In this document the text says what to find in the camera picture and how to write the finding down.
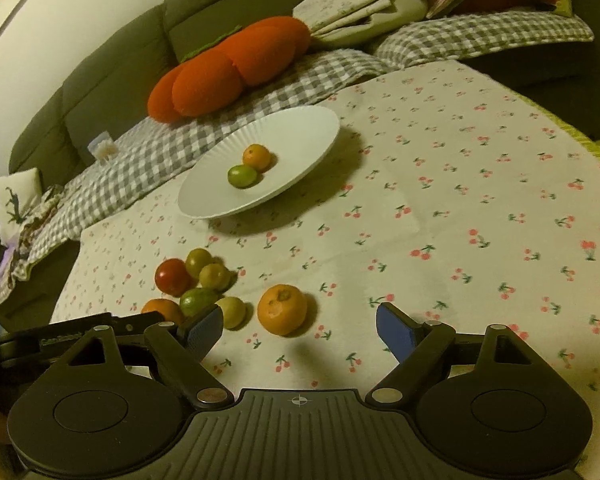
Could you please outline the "orange tangerine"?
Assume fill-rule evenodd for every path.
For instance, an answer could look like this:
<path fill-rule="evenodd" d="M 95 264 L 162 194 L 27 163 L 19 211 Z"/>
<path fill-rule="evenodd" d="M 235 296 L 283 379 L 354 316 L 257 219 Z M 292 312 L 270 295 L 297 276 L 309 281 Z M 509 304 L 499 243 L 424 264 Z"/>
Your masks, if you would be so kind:
<path fill-rule="evenodd" d="M 173 300 L 166 298 L 151 299 L 143 306 L 142 313 L 159 312 L 166 322 L 181 325 L 185 321 L 185 315 L 180 306 Z"/>
<path fill-rule="evenodd" d="M 272 164 L 272 153 L 262 144 L 251 144 L 242 152 L 242 163 L 265 172 Z"/>
<path fill-rule="evenodd" d="M 306 320 L 306 296 L 296 286 L 279 284 L 269 288 L 257 306 L 258 321 L 271 334 L 287 336 Z"/>

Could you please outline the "yellow-green fruit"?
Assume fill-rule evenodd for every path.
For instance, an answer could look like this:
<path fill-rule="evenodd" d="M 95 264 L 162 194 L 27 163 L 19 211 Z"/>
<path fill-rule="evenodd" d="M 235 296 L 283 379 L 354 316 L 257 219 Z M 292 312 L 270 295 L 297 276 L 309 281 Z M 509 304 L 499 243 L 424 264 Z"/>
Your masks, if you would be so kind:
<path fill-rule="evenodd" d="M 227 330 L 234 330 L 234 328 L 244 322 L 247 307 L 241 299 L 237 297 L 223 297 L 216 300 L 215 304 L 222 311 L 223 327 Z"/>
<path fill-rule="evenodd" d="M 201 287 L 211 288 L 217 292 L 224 292 L 230 286 L 232 274 L 222 263 L 212 262 L 204 266 L 198 276 Z"/>
<path fill-rule="evenodd" d="M 188 253 L 185 259 L 186 272 L 194 280 L 198 280 L 200 271 L 212 263 L 212 259 L 212 255 L 206 248 L 194 248 Z"/>

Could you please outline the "red tomato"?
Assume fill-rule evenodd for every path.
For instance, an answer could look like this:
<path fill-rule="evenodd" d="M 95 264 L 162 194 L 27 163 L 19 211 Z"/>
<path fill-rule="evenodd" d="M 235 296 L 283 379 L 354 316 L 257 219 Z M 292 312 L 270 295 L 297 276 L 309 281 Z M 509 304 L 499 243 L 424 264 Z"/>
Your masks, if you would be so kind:
<path fill-rule="evenodd" d="M 160 263 L 155 270 L 154 281 L 160 292 L 178 298 L 193 287 L 193 279 L 186 270 L 185 262 L 179 258 Z"/>

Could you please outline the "yellow-green fruit top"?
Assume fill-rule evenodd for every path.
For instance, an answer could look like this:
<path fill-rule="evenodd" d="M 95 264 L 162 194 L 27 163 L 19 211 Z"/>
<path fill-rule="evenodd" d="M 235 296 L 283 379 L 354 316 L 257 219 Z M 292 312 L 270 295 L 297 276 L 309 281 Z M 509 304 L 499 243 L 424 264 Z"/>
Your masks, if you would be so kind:
<path fill-rule="evenodd" d="M 194 280 L 198 280 L 200 271 L 212 263 L 212 259 L 212 255 L 206 248 L 194 248 L 188 253 L 185 259 L 186 272 Z"/>

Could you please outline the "orange tangerine bottom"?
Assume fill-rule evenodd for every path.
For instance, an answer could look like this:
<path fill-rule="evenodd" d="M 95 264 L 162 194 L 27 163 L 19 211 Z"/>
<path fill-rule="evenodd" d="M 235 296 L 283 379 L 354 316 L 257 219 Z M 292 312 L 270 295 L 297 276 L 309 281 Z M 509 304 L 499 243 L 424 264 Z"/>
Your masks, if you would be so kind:
<path fill-rule="evenodd" d="M 279 284 L 269 288 L 257 306 L 258 321 L 271 334 L 287 336 L 306 320 L 306 296 L 296 286 Z"/>

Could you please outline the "small green lime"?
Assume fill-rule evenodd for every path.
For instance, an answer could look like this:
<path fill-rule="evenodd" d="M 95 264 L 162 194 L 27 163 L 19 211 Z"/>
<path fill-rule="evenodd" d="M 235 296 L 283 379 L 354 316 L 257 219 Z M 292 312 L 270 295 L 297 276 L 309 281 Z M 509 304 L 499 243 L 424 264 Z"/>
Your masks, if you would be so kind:
<path fill-rule="evenodd" d="M 259 177 L 257 170 L 249 165 L 236 165 L 227 171 L 227 181 L 234 188 L 250 188 Z"/>

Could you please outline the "white embroidered small pillow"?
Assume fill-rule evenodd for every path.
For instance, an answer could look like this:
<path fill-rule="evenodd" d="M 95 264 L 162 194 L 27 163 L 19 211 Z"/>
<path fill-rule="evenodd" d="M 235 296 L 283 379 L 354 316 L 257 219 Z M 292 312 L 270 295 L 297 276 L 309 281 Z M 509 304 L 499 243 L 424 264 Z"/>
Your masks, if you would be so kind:
<path fill-rule="evenodd" d="M 40 203 L 42 186 L 36 168 L 0 177 L 0 241 L 8 246 L 18 237 L 23 222 Z"/>

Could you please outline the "cherry print tablecloth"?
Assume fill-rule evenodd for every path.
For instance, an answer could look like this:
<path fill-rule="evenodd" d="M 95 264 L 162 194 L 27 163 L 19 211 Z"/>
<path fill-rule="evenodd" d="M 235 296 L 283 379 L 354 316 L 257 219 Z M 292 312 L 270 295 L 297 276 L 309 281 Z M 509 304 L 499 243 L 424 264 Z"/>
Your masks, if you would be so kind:
<path fill-rule="evenodd" d="M 327 102 L 341 120 L 320 166 L 230 219 L 178 211 L 174 179 L 89 228 L 53 318 L 138 312 L 166 258 L 197 247 L 255 304 L 277 284 L 310 300 L 283 338 L 250 320 L 206 367 L 243 388 L 367 391 L 394 367 L 375 311 L 391 301 L 461 333 L 511 328 L 588 402 L 581 476 L 600 479 L 600 159 L 520 96 L 455 62 L 396 72 Z"/>

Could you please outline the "grey checkered blanket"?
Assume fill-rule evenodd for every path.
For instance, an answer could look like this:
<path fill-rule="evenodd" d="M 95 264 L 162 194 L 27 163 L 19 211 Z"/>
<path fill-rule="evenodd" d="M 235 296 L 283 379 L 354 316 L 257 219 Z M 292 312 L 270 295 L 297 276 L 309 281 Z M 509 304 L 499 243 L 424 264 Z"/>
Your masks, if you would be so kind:
<path fill-rule="evenodd" d="M 311 54 L 282 76 L 208 118 L 171 129 L 140 118 L 121 137 L 122 152 L 63 184 L 51 184 L 29 210 L 18 240 L 0 265 L 0 307 L 32 269 L 67 240 L 129 207 L 193 166 L 238 128 L 285 108 L 316 104 L 364 76 L 380 76 L 434 61 L 544 44 L 589 44 L 594 32 L 578 16 L 507 11 L 416 22 L 381 39 L 372 52 L 354 49 Z"/>

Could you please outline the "small clear plastic bag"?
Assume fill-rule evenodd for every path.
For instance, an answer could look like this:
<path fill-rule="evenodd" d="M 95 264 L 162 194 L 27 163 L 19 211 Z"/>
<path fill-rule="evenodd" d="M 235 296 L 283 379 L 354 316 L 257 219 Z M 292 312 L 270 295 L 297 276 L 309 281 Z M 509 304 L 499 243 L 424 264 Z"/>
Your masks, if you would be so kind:
<path fill-rule="evenodd" d="M 94 157 L 96 162 L 104 164 L 115 158 L 119 153 L 117 144 L 107 131 L 99 133 L 96 138 L 87 145 L 88 151 Z"/>

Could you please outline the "white ribbed plate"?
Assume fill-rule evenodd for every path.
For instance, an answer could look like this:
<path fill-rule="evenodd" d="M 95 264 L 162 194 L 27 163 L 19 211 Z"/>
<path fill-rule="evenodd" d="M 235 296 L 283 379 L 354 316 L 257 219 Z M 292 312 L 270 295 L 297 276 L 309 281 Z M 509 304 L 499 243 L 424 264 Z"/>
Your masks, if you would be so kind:
<path fill-rule="evenodd" d="M 197 220 L 238 214 L 286 191 L 335 145 L 340 120 L 322 106 L 298 106 L 239 128 L 195 162 L 178 206 Z"/>

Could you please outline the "orange pumpkin cushion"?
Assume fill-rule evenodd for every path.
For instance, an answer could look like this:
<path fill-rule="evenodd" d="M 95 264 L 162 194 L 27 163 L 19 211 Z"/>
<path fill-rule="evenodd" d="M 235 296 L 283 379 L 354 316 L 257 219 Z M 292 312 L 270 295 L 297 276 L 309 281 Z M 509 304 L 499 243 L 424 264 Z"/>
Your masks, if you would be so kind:
<path fill-rule="evenodd" d="M 148 116 L 174 124 L 222 110 L 245 90 L 283 73 L 310 42 L 309 27 L 291 16 L 265 18 L 233 32 L 167 72 L 149 95 Z"/>

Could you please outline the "folded floral beige cloth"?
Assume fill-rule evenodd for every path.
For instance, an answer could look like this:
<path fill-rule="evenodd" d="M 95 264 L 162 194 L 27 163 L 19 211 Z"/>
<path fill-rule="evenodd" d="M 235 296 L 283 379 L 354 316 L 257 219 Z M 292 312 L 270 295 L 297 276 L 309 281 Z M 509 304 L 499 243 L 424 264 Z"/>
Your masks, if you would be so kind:
<path fill-rule="evenodd" d="M 303 0 L 292 16 L 308 26 L 314 47 L 339 49 L 421 21 L 428 8 L 428 0 Z"/>

